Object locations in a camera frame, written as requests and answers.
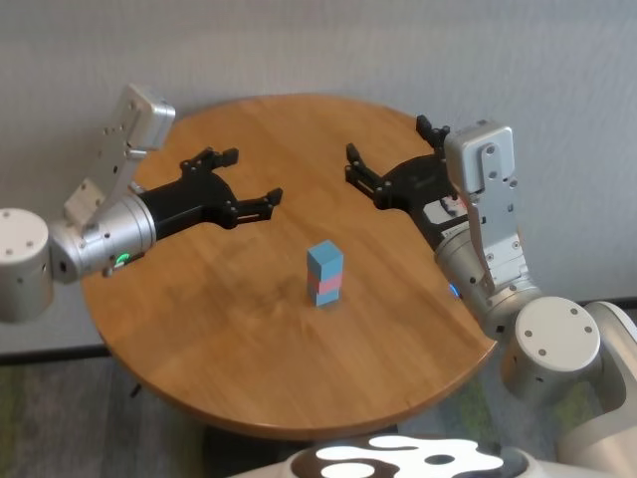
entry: blue led light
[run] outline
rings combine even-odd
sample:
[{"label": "blue led light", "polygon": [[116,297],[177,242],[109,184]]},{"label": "blue led light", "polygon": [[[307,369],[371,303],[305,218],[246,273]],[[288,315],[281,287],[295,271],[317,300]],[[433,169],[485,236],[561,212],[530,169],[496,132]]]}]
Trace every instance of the blue led light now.
[{"label": "blue led light", "polygon": [[460,291],[456,289],[456,286],[454,286],[453,284],[449,284],[449,290],[452,292],[454,296],[460,297]]}]

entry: metal bracket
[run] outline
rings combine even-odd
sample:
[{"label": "metal bracket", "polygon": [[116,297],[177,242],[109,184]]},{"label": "metal bracket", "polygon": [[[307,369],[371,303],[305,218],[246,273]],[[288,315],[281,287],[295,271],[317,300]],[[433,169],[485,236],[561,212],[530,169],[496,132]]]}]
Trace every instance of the metal bracket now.
[{"label": "metal bracket", "polygon": [[482,121],[445,139],[449,179],[467,204],[471,240],[491,292],[527,271],[515,214],[513,133]]},{"label": "metal bracket", "polygon": [[125,87],[89,175],[65,203],[67,219],[83,232],[90,228],[126,193],[147,153],[162,147],[174,118],[174,108],[163,98]]},{"label": "metal bracket", "polygon": [[[444,140],[449,127],[433,128],[424,116],[416,119],[416,131],[434,149],[433,154],[417,156],[398,164],[384,176],[379,176],[363,161],[353,144],[346,148],[349,165],[345,180],[369,197],[378,209],[400,209],[411,217],[432,249],[436,249],[446,231],[467,221],[466,212],[447,209],[446,198],[457,199],[457,193],[447,175]],[[432,203],[443,210],[445,219],[434,221],[426,212]]]}]

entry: green led light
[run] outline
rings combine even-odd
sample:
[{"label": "green led light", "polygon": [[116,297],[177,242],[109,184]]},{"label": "green led light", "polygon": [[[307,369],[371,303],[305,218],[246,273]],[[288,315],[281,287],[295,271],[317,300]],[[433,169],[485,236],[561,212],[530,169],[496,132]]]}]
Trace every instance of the green led light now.
[{"label": "green led light", "polygon": [[126,262],[128,259],[130,259],[130,254],[128,254],[127,252],[124,252],[123,254],[121,254],[117,260],[115,261],[115,264],[121,264],[122,262]]}]

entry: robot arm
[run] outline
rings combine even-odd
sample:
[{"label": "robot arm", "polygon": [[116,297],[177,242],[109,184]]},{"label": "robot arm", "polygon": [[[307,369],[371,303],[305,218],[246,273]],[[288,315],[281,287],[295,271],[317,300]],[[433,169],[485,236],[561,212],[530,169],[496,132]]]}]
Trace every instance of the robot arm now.
[{"label": "robot arm", "polygon": [[213,170],[238,151],[207,148],[182,161],[181,177],[149,191],[131,187],[138,164],[160,149],[174,108],[152,92],[124,89],[89,175],[51,224],[20,209],[0,209],[0,321],[39,316],[53,300],[53,281],[71,283],[114,271],[143,257],[157,241],[201,222],[232,229],[269,220],[280,188],[238,200]]},{"label": "robot arm", "polygon": [[[376,207],[402,209],[412,217],[452,291],[485,335],[507,348],[502,378],[513,395],[529,404],[546,404],[577,381],[593,384],[606,413],[560,440],[560,461],[636,476],[637,458],[631,450],[637,442],[637,328],[611,304],[582,308],[567,299],[544,297],[533,283],[516,221],[511,129],[481,121],[449,132],[433,129],[419,117],[417,131],[434,154],[405,161],[380,177],[367,171],[350,147],[346,180],[356,185],[366,179],[367,195]],[[441,179],[441,171],[446,178]],[[392,190],[384,187],[390,175]],[[422,192],[407,187],[434,182]],[[456,214],[436,213],[438,202],[449,204],[455,195],[462,201]],[[544,467],[546,472],[549,468],[546,476],[584,476],[581,469]]]}]

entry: blue block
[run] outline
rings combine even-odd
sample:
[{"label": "blue block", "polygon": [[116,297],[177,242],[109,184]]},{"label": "blue block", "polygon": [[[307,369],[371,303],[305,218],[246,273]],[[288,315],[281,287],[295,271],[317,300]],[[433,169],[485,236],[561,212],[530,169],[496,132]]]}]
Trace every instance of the blue block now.
[{"label": "blue block", "polygon": [[324,241],[308,249],[308,268],[324,281],[342,272],[342,252],[331,241]]},{"label": "blue block", "polygon": [[308,293],[316,307],[324,306],[330,302],[335,302],[340,297],[340,289],[334,289],[333,291],[326,292],[325,294],[317,294],[312,287],[308,286]]}]

